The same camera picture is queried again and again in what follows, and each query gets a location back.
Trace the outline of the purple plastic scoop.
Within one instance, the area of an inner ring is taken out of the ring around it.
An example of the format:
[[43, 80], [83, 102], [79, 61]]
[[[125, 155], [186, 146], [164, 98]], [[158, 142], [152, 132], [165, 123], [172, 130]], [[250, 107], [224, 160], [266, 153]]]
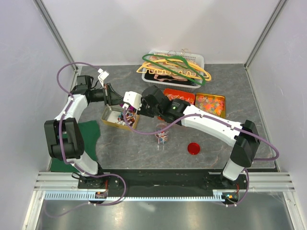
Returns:
[[123, 109], [127, 109], [129, 110], [130, 109], [130, 105], [127, 104], [127, 103], [124, 103], [123, 106], [122, 106]]

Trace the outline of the orange tray of lollipops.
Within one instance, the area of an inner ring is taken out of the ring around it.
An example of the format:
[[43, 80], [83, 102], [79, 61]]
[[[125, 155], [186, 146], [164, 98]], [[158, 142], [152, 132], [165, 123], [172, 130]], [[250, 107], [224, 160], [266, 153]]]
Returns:
[[163, 93], [169, 100], [181, 99], [189, 102], [191, 105], [195, 104], [195, 94], [174, 89], [164, 89]]

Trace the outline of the gold tin of candies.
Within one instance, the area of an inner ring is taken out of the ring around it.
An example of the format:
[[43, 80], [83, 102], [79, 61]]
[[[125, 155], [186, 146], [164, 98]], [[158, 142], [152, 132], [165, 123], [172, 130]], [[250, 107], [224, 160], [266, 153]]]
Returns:
[[[129, 126], [136, 128], [140, 116], [130, 109], [126, 112], [125, 116]], [[102, 113], [101, 120], [105, 125], [130, 130], [124, 120], [123, 109], [120, 106], [107, 106]]]

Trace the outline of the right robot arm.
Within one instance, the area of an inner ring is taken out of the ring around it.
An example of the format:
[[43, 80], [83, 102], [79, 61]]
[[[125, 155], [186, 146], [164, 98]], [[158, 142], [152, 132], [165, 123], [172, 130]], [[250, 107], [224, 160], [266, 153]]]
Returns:
[[237, 183], [239, 174], [252, 165], [260, 145], [253, 122], [246, 120], [240, 123], [216, 117], [184, 100], [170, 100], [155, 86], [138, 95], [136, 105], [141, 115], [157, 116], [168, 123], [176, 122], [178, 125], [194, 128], [232, 147], [230, 159], [220, 176], [222, 187], [232, 188]]

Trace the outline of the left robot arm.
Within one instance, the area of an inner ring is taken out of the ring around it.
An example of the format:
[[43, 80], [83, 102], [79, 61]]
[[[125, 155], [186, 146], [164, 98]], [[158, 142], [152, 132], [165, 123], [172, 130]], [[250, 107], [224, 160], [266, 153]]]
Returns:
[[94, 78], [88, 75], [77, 77], [76, 86], [69, 92], [68, 102], [53, 120], [44, 123], [47, 148], [51, 158], [71, 165], [79, 172], [79, 180], [94, 188], [106, 185], [108, 177], [121, 180], [118, 175], [104, 174], [100, 164], [85, 151], [84, 140], [78, 126], [81, 114], [89, 103], [104, 102], [105, 105], [123, 104], [123, 97], [107, 83], [103, 89], [92, 87]]

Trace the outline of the gold tin of gummies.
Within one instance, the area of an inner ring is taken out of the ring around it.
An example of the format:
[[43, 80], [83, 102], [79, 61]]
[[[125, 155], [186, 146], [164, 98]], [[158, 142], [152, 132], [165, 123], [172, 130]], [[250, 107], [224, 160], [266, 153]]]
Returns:
[[226, 98], [224, 96], [196, 93], [195, 106], [217, 117], [226, 117]]

